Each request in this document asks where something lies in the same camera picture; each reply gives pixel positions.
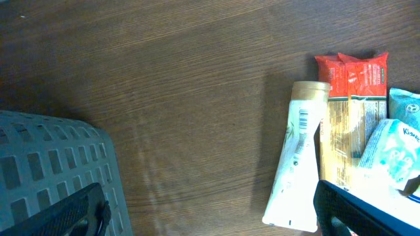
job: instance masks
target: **packaging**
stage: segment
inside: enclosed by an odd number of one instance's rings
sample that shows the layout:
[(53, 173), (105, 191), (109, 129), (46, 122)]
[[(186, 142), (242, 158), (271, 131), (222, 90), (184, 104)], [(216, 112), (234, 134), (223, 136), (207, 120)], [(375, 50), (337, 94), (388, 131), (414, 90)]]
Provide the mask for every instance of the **packaging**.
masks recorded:
[(420, 228), (420, 189), (402, 190), (420, 174), (420, 132), (397, 119), (383, 119), (371, 135), (354, 176), (355, 196)]
[(352, 173), (369, 137), (387, 116), (387, 57), (315, 57), (319, 80), (331, 85), (320, 128), (321, 179), (352, 187)]
[(420, 130), (420, 94), (399, 88), (389, 91), (389, 118), (399, 119), (409, 126)]
[(282, 154), (262, 222), (315, 232), (318, 168), (314, 135), (327, 109), (329, 84), (293, 84)]

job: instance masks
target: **gray plastic basket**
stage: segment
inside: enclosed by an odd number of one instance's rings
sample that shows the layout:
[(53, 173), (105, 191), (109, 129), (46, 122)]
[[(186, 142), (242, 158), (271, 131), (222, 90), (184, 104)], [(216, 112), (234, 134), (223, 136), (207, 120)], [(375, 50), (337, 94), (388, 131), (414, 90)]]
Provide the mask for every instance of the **gray plastic basket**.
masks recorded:
[(106, 132), (83, 121), (0, 110), (0, 231), (93, 182), (110, 202), (106, 235), (133, 235)]

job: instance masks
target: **barcode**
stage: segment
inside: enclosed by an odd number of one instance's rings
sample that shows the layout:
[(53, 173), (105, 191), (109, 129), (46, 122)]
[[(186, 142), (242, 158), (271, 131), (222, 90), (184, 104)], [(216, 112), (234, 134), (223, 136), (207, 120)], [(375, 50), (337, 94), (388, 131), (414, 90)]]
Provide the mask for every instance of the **barcode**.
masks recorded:
[(297, 142), (297, 147), (296, 147), (295, 153), (297, 153), (299, 155), (302, 154), (304, 144), (305, 144), (305, 140), (306, 140), (306, 136), (307, 136), (307, 134), (300, 134), (299, 135), (299, 142)]
[(306, 129), (308, 127), (308, 110), (299, 110), (299, 128)]

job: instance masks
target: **tube cap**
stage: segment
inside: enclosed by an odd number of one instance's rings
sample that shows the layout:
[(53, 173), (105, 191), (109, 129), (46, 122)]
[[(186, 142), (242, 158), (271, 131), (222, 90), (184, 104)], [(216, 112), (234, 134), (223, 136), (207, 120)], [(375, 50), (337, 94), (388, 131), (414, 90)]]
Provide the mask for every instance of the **tube cap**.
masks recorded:
[(293, 83), (292, 100), (316, 100), (328, 102), (329, 83), (317, 81), (297, 81)]

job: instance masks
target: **white tube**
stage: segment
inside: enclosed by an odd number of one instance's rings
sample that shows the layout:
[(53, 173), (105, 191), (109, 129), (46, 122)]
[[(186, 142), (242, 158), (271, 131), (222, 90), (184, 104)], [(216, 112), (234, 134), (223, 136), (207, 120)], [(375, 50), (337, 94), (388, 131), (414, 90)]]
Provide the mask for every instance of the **white tube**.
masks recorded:
[(295, 82), (287, 131), (267, 208), (265, 224), (315, 232), (313, 199), (318, 183), (314, 134), (326, 114), (329, 84)]

